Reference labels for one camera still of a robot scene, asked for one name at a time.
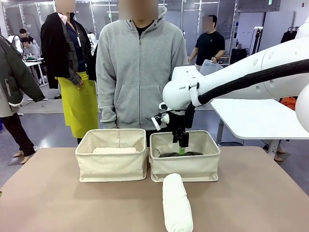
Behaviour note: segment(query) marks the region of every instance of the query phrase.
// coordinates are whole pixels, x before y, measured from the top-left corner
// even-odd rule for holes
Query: orange object
[[[293,97],[283,98],[281,100],[281,104],[289,107],[292,110],[295,110],[296,98]]]

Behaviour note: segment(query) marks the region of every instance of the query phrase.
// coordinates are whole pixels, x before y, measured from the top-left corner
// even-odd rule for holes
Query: beige fabric basket
[[[136,154],[92,154],[97,147],[135,147]],[[142,129],[91,130],[75,155],[81,182],[133,181],[146,178],[146,131]]]
[[[189,147],[186,151],[199,152],[200,156],[159,158],[160,154],[179,152],[179,145],[173,144],[172,133],[156,133],[150,137],[151,179],[163,182],[171,173],[178,173],[184,182],[218,180],[220,150],[207,131],[189,131]]]

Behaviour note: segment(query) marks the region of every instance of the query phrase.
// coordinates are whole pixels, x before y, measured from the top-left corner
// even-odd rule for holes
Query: beige tabletop
[[[1,189],[3,232],[164,232],[162,183],[80,183],[74,148],[40,150]],[[222,147],[219,181],[185,183],[195,232],[304,232],[309,199],[260,148]]]

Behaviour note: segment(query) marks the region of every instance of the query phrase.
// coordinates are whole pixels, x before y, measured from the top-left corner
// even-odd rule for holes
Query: yellow apron
[[[89,130],[98,129],[98,100],[96,84],[86,72],[78,72],[84,84],[79,87],[63,77],[57,77],[62,95],[66,126],[74,138],[83,138]]]

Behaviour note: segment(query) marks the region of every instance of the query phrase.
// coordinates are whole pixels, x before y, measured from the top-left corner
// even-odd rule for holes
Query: white towel
[[[163,210],[168,232],[193,231],[191,206],[179,174],[170,174],[163,181]]]

